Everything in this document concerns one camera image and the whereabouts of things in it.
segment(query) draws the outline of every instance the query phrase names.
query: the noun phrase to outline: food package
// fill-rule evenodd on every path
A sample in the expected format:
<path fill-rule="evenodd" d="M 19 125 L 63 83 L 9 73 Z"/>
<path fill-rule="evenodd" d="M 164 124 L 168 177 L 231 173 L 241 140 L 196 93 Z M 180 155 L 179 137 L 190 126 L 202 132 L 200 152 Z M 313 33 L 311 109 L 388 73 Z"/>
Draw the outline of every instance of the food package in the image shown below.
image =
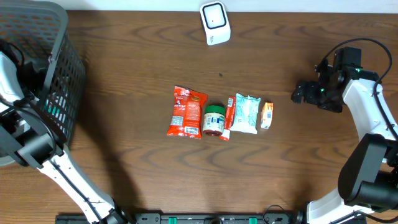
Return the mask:
<path fill-rule="evenodd" d="M 261 111 L 261 128 L 269 129 L 269 126 L 271 126 L 273 114 L 274 114 L 274 104 L 265 103 Z"/>
<path fill-rule="evenodd" d="M 168 136 L 201 138 L 201 109 L 207 95 L 188 88 L 174 88 L 174 110 Z"/>
<path fill-rule="evenodd" d="M 228 106 L 226 108 L 224 131 L 223 134 L 220 136 L 221 140 L 229 141 L 229 134 L 231 133 L 230 129 L 234 122 L 235 107 L 236 107 L 236 97 L 230 96 L 228 98 Z"/>
<path fill-rule="evenodd" d="M 260 98 L 236 94 L 235 118 L 231 131 L 257 134 L 256 123 L 260 101 Z"/>

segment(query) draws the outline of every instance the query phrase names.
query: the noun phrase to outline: white device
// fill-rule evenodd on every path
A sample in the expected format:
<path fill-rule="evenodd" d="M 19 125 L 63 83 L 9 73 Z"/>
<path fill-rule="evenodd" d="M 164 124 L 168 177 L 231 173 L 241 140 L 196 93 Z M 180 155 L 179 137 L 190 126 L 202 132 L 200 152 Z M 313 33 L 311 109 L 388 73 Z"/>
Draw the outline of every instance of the white device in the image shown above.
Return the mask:
<path fill-rule="evenodd" d="M 208 45 L 220 44 L 229 40 L 231 27 L 223 3 L 215 1 L 202 5 L 200 16 Z"/>
<path fill-rule="evenodd" d="M 17 67 L 3 52 L 0 52 L 0 97 L 12 103 L 24 97 L 17 79 Z M 0 103 L 0 113 L 8 106 Z"/>
<path fill-rule="evenodd" d="M 387 124 L 374 99 L 374 83 L 375 81 L 362 78 L 350 80 L 343 92 L 344 103 L 347 104 L 353 115 L 359 140 L 366 133 L 380 134 L 386 139 L 395 140 L 391 132 L 387 130 Z M 378 97 L 384 112 L 387 114 L 390 123 L 393 124 L 394 130 L 398 131 L 397 123 L 384 100 L 380 84 L 377 85 L 377 92 L 379 92 Z M 336 188 L 323 198 L 312 201 L 307 205 L 307 221 L 309 224 L 331 223 L 349 215 L 353 211 L 361 211 L 367 214 L 373 213 L 370 208 L 345 205 Z"/>

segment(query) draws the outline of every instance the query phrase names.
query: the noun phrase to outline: blue and white packet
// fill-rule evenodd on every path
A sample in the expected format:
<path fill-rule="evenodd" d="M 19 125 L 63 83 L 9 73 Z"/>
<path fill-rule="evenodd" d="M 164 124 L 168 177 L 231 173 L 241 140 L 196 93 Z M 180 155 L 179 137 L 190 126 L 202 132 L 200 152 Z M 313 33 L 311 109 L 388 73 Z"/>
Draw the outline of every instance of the blue and white packet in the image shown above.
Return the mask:
<path fill-rule="evenodd" d="M 231 131 L 257 134 L 256 123 L 260 101 L 260 98 L 236 94 L 235 119 Z"/>

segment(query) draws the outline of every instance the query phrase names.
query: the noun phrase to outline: red packet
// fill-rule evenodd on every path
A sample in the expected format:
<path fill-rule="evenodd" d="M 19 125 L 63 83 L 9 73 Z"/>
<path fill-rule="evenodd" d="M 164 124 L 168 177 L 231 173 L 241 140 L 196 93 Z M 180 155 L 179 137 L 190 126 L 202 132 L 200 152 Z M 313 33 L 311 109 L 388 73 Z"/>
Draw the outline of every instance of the red packet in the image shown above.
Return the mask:
<path fill-rule="evenodd" d="M 207 95 L 188 88 L 174 87 L 173 118 L 168 136 L 188 136 L 201 139 L 201 109 Z"/>
<path fill-rule="evenodd" d="M 229 141 L 229 134 L 231 132 L 230 129 L 232 127 L 232 124 L 234 123 L 235 107 L 236 107 L 236 97 L 230 96 L 228 98 L 228 106 L 226 108 L 224 132 L 220 136 L 220 139 L 224 141 Z"/>

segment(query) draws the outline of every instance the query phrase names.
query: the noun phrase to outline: wooden table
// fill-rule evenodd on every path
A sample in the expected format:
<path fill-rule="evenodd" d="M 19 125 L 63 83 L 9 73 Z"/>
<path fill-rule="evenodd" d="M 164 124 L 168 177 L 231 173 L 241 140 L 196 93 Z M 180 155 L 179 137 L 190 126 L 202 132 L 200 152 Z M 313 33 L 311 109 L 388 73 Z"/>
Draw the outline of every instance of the wooden table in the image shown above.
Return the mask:
<path fill-rule="evenodd" d="M 68 14 L 88 75 L 72 154 L 130 212 L 295 209 L 333 190 L 358 143 L 349 109 L 297 105 L 290 94 L 298 80 L 317 79 L 314 65 L 343 40 L 373 37 L 390 48 L 395 65 L 383 87 L 398 118 L 396 15 L 229 13 L 231 39 L 209 47 L 197 12 Z M 362 48 L 365 68 L 384 71 L 382 49 L 352 46 Z M 208 102 L 226 103 L 236 93 L 271 101 L 272 126 L 232 133 L 230 142 L 168 137 L 175 85 L 207 93 Z M 37 170 L 3 167 L 0 183 L 0 223 L 53 223 L 59 213 L 81 213 Z"/>

